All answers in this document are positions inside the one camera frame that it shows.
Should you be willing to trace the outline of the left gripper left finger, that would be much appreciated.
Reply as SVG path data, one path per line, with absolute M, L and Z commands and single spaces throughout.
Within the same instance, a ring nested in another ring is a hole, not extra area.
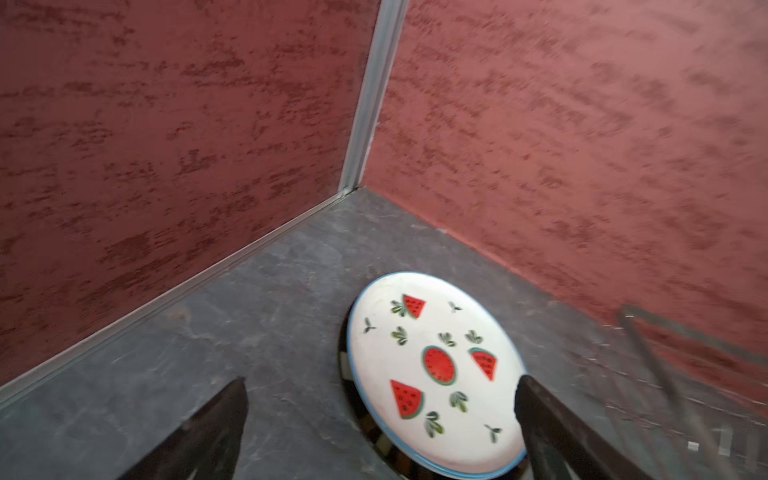
M 129 479 L 231 479 L 249 410 L 245 379 L 228 383 L 125 471 Z

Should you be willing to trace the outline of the black striped rim plate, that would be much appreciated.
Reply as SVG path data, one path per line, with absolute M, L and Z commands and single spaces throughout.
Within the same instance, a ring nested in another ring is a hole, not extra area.
M 358 429 L 362 432 L 369 446 L 385 462 L 385 464 L 398 475 L 399 479 L 457 479 L 445 473 L 434 471 L 411 458 L 405 447 L 396 445 L 395 440 L 384 431 L 374 418 L 372 412 L 361 393 L 357 389 L 352 372 L 351 361 L 348 358 L 348 325 L 352 307 L 347 311 L 340 328 L 338 337 L 338 367 L 342 388 L 349 408 L 355 418 Z M 436 438 L 445 433 L 445 428 L 440 424 L 440 415 L 435 411 L 427 412 L 424 416 L 425 430 L 430 438 Z M 502 472 L 493 478 L 483 479 L 524 479 L 526 475 L 532 475 L 530 462 L 525 448 L 521 452 L 519 461 L 509 470 Z

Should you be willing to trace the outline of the watermelon blue rim plate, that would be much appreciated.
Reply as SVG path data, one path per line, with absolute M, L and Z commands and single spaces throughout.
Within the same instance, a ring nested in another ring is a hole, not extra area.
M 417 272 L 385 275 L 351 306 L 347 371 L 385 458 L 411 478 L 501 479 L 522 472 L 514 400 L 526 368 L 472 296 Z

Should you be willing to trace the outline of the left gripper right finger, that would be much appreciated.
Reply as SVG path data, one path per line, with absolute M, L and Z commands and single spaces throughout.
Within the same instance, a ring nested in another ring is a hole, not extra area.
M 528 374 L 519 379 L 514 411 L 535 479 L 649 477 Z

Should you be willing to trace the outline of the left corner aluminium profile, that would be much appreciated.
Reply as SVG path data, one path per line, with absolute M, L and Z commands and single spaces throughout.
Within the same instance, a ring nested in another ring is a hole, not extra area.
M 409 4 L 408 0 L 380 3 L 339 181 L 339 197 L 351 194 L 362 184 Z

